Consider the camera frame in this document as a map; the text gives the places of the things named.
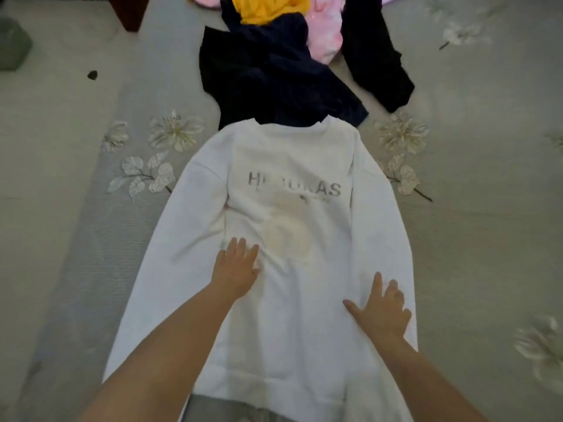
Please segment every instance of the pile of clothes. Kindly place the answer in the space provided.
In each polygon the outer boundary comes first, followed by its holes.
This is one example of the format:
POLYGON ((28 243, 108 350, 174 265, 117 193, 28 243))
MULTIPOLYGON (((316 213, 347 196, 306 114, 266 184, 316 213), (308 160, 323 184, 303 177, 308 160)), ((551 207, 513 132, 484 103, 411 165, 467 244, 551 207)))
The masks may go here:
POLYGON ((206 27, 199 52, 220 129, 251 118, 309 127, 328 115, 357 127, 368 113, 327 66, 340 49, 354 80, 388 112, 414 90, 391 43, 383 0, 195 1, 220 6, 230 30, 206 27))

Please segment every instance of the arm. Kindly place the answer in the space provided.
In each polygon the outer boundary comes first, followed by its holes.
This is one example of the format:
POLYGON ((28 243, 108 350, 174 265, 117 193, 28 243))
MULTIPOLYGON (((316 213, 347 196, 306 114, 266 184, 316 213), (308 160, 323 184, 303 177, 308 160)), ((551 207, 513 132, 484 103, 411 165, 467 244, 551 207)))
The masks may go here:
POLYGON ((165 319, 109 377, 81 422, 176 422, 219 328, 260 270, 258 246, 232 239, 217 255, 211 282, 165 319))
POLYGON ((461 393, 403 339, 411 312, 403 309, 404 295, 391 280, 382 296, 378 272, 364 309, 344 301, 348 312, 371 340, 393 375, 415 422, 487 422, 461 393))

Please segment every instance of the hand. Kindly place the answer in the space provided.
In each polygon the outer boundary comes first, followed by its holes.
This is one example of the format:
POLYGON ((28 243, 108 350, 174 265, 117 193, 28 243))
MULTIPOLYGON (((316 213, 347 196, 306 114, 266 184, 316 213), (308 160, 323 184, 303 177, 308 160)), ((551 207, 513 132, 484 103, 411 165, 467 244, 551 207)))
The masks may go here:
POLYGON ((391 280, 383 296, 382 289, 383 280, 378 272, 373 277, 372 291, 364 309, 358 308, 351 300, 343 301, 377 350, 382 346, 401 342, 412 316, 408 309, 403 309, 405 295, 398 290, 395 280, 391 280))
POLYGON ((227 250, 217 253, 211 284, 216 283, 219 290, 227 293, 233 300, 242 298, 260 273, 259 269, 254 268, 258 250, 258 245, 255 244, 247 251, 245 239, 240 239, 237 243, 236 238, 233 238, 227 250))

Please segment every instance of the gray bedsheet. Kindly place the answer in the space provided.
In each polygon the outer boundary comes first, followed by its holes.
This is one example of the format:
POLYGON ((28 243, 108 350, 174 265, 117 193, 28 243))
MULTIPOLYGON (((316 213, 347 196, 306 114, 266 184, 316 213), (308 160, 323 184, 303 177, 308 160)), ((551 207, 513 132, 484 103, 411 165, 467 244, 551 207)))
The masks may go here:
MULTIPOLYGON (((511 336, 532 314, 563 321, 563 169, 545 137, 563 126, 563 0, 444 0, 438 21, 428 15, 428 1, 384 8, 417 85, 406 109, 431 129, 426 150, 408 163, 434 202, 398 195, 414 254, 420 349, 492 420, 560 420, 563 400, 535 382, 511 336), (503 1, 496 11, 476 12, 503 1), (438 50, 452 20, 485 27, 473 44, 438 50)), ((72 420, 100 385, 168 198, 145 190, 132 202, 126 189, 105 191, 121 158, 146 161, 155 153, 148 145, 152 116, 176 109, 203 117, 198 145, 216 131, 218 107, 198 70, 204 24, 225 28, 217 12, 186 0, 149 3, 115 116, 129 123, 131 139, 100 155, 18 402, 21 420, 72 420)), ((385 114, 352 82, 341 57, 331 66, 371 113, 359 128, 362 139, 386 161, 373 127, 385 114)), ((171 151, 177 176, 189 157, 171 151)), ((211 420, 209 411, 216 420, 252 411, 209 403, 192 408, 193 420, 211 420)))

